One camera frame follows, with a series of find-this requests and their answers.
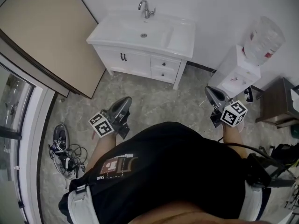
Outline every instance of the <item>white sink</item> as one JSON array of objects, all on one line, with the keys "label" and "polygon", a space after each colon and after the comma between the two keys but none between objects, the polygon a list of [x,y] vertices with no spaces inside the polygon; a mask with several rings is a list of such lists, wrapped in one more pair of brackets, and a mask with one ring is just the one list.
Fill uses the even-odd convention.
[{"label": "white sink", "polygon": [[193,21],[161,14],[145,19],[140,11],[121,11],[111,12],[106,16],[88,37],[87,42],[191,59],[194,37]]}]

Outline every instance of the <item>door frame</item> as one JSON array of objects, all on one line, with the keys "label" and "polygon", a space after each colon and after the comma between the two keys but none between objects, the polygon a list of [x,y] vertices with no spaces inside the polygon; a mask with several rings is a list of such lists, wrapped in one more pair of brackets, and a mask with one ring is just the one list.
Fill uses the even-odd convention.
[{"label": "door frame", "polygon": [[41,224],[37,198],[37,164],[43,127],[55,92],[35,80],[0,54],[0,63],[8,70],[33,84],[30,101],[24,116],[18,157],[20,196],[27,222]]}]

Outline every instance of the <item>white wall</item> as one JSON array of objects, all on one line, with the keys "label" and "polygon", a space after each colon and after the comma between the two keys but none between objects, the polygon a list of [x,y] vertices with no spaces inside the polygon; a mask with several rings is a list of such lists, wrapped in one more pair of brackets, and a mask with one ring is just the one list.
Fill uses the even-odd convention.
[{"label": "white wall", "polygon": [[[97,21],[108,10],[137,10],[141,0],[84,0]],[[242,43],[254,19],[266,15],[282,29],[286,43],[262,67],[263,88],[279,75],[299,84],[299,0],[147,0],[157,13],[196,21],[192,61],[217,68],[229,48]]]}]

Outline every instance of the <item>wooden table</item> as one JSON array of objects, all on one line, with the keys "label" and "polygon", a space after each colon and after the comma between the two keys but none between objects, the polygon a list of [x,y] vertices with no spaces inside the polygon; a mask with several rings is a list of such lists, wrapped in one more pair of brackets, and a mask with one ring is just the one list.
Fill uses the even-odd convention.
[{"label": "wooden table", "polygon": [[258,97],[261,98],[261,117],[256,119],[256,123],[262,121],[277,128],[299,124],[299,112],[293,108],[291,97],[294,87],[286,78],[281,78],[261,93]]}]

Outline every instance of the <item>faucet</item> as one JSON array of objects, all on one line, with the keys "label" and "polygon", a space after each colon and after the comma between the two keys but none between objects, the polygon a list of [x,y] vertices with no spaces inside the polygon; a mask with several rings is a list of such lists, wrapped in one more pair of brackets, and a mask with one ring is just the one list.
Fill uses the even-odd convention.
[{"label": "faucet", "polygon": [[146,0],[142,0],[139,3],[138,10],[140,10],[142,3],[144,3],[144,18],[147,19],[147,18],[150,18],[151,15],[155,15],[155,13],[156,13],[156,7],[154,8],[153,12],[150,12],[149,11],[149,6],[148,6],[148,2]]}]

